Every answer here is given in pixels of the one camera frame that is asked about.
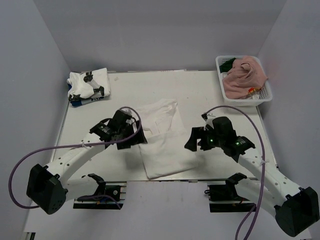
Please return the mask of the dark green t-shirt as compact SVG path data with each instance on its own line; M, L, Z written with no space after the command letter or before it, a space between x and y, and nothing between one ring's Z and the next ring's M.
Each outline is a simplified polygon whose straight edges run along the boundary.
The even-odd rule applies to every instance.
M230 71L233 68L233 63L236 60L236 58L231 58L227 61L225 61L223 64L221 64L219 66L219 70L221 73L227 73L228 71Z

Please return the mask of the pink t-shirt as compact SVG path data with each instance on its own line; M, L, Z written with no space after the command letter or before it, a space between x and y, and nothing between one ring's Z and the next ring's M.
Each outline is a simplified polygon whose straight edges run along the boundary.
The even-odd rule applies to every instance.
M236 58L226 74L222 85L225 96L232 100L249 98L254 92L260 91L268 79L261 65L248 55Z

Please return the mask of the white red-print t-shirt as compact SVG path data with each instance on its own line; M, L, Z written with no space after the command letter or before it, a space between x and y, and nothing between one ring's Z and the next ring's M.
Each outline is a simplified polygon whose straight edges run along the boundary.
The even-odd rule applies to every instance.
M194 152L185 149L189 134L183 125L175 99L161 99L136 109L147 144L139 151L150 180L194 169L199 161Z

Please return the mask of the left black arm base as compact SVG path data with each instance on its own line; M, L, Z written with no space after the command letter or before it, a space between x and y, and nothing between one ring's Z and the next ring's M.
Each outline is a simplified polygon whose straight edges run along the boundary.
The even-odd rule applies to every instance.
M104 191L93 198L74 200L73 209L120 210L126 199L126 182L107 182Z

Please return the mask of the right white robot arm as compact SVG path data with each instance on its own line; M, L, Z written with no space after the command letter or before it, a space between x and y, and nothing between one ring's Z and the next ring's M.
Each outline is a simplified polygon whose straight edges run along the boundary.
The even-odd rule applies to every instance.
M240 172L227 178L226 195L233 200L244 198L262 207L290 237L319 221L316 191L299 186L263 160L253 142L237 135L229 118L209 118L205 126L193 127L184 147L192 152L220 148L251 172L257 180L250 180Z

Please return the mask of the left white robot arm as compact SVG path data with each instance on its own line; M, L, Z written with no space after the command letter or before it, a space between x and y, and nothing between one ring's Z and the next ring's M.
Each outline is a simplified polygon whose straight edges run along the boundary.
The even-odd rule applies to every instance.
M112 118L105 118L93 126L80 144L70 146L57 160L45 166L36 164L29 174L27 196L48 215L56 213L69 200L115 199L106 194L106 182L95 173L78 179L72 175L94 156L111 145L118 150L147 143L139 115L134 109L122 107Z

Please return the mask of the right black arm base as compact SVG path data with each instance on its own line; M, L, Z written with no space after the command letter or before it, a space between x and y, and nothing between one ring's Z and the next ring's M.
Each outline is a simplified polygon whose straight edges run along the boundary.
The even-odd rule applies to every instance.
M211 213L245 213L255 206L246 198L231 196L225 184L208 185L204 194L209 199Z

